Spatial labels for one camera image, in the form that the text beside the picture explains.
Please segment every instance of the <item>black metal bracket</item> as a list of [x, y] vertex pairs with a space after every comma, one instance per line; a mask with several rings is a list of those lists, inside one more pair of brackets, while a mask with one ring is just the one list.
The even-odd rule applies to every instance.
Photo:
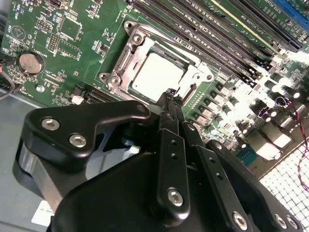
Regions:
[[[174, 90], [148, 108], [122, 101], [27, 115], [15, 177], [55, 210], [52, 232], [303, 231], [221, 143], [205, 146]], [[107, 149], [136, 144], [141, 153], [87, 181], [99, 135]]]

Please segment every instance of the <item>motherboard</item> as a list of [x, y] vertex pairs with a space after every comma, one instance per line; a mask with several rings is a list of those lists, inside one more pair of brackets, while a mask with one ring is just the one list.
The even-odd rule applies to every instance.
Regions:
[[278, 99], [308, 117], [308, 19], [295, 0], [12, 0], [1, 52], [15, 63], [3, 68], [50, 107], [148, 105], [175, 89], [203, 140], [249, 165], [291, 141], [297, 119]]

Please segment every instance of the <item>cpu socket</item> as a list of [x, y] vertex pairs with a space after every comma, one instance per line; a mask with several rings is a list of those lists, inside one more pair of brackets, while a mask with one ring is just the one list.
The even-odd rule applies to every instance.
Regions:
[[112, 73], [100, 73], [108, 89], [126, 100], [156, 102], [168, 88], [184, 104], [214, 76], [198, 54], [146, 24], [126, 21], [129, 40]]

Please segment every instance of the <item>cable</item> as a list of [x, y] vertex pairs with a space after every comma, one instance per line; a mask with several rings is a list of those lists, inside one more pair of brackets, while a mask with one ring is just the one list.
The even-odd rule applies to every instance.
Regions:
[[305, 149], [305, 150], [303, 151], [303, 153], [302, 153], [302, 156], [301, 156], [301, 158], [300, 158], [300, 160], [299, 160], [299, 163], [298, 163], [298, 166], [297, 166], [297, 170], [298, 170], [298, 179], [299, 179], [299, 181], [300, 181], [300, 185], [304, 188], [304, 190], [306, 190], [307, 192], [309, 192], [309, 187], [305, 184], [304, 181], [302, 181], [302, 179], [301, 179], [301, 174], [300, 174], [300, 172], [301, 172], [300, 164], [301, 164], [301, 162], [302, 162], [305, 158], [307, 158], [308, 154], [306, 155], [306, 153], [309, 152], [307, 137], [306, 137], [306, 134], [305, 134], [305, 128], [304, 128], [304, 126], [303, 126], [302, 123], [301, 123], [300, 115], [299, 115], [299, 113], [297, 112], [296, 108], [292, 105], [292, 103], [290, 103], [289, 105], [290, 105], [290, 107], [294, 110], [294, 112], [295, 112], [295, 114], [296, 114], [297, 122], [299, 123], [299, 128], [300, 128], [300, 130], [301, 130], [301, 134], [302, 134], [302, 136], [303, 136], [304, 143], [305, 143], [305, 147], [306, 147], [306, 149]]
[[297, 166], [297, 171], [298, 171], [298, 179], [300, 181], [300, 185], [304, 188], [305, 191], [309, 192], [309, 187], [305, 184], [305, 182], [302, 180], [301, 178], [301, 167], [300, 167], [300, 164], [301, 162], [305, 159], [305, 158], [308, 158], [308, 155], [307, 154], [309, 152], [309, 146], [308, 146], [308, 141], [307, 141], [307, 137], [306, 137], [306, 134], [305, 134], [305, 128], [301, 122], [301, 119], [300, 119], [300, 115], [299, 115], [299, 112], [296, 110], [296, 108], [293, 106], [292, 102], [289, 101], [288, 98], [283, 98], [283, 97], [278, 97], [276, 98], [275, 100], [275, 103], [277, 106], [282, 106], [282, 107], [288, 107], [290, 106], [293, 111], [295, 112], [295, 115], [296, 115], [296, 119], [297, 119], [297, 122], [299, 124], [299, 128], [300, 128], [300, 131], [301, 131], [301, 134], [303, 136], [303, 139], [304, 139], [304, 143], [305, 143], [305, 150], [303, 151], [302, 153], [302, 156], [299, 160], [299, 163], [298, 163], [298, 166]]
[[1, 66], [0, 66], [0, 74], [10, 83], [9, 91], [5, 93], [4, 95], [0, 96], [0, 101], [1, 101], [13, 93], [15, 89], [15, 83], [13, 82], [12, 78], [5, 71], [3, 71]]

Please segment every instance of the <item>red wire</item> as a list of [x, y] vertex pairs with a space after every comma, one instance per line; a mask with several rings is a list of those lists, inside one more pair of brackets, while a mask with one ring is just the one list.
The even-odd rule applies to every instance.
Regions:
[[302, 156], [301, 156], [301, 158], [300, 158], [300, 160], [299, 160], [299, 163], [298, 163], [298, 166], [297, 166], [297, 170], [298, 170], [298, 179], [299, 179], [299, 181], [300, 181], [300, 185], [304, 188], [304, 190], [306, 190], [307, 192], [309, 192], [309, 187], [305, 184], [304, 181], [302, 181], [302, 179], [301, 179], [301, 174], [300, 174], [300, 172], [301, 172], [300, 164], [301, 164], [301, 162], [302, 162], [305, 158], [307, 158], [308, 155], [306, 155], [306, 153], [309, 152], [307, 137], [306, 137], [306, 135], [305, 135], [305, 128], [304, 128], [304, 126], [303, 126], [302, 123], [301, 123], [300, 115], [299, 115], [299, 113], [297, 112], [296, 108], [292, 105], [292, 103], [290, 103], [289, 105], [290, 105], [290, 107], [294, 110], [294, 112], [295, 112], [295, 114], [296, 114], [297, 122], [299, 123], [299, 128], [300, 128], [300, 130], [301, 130], [301, 134], [302, 134], [302, 136], [303, 136], [304, 143], [305, 143], [305, 147], [306, 147], [306, 149], [305, 149], [305, 150], [303, 151], [303, 153], [302, 153]]

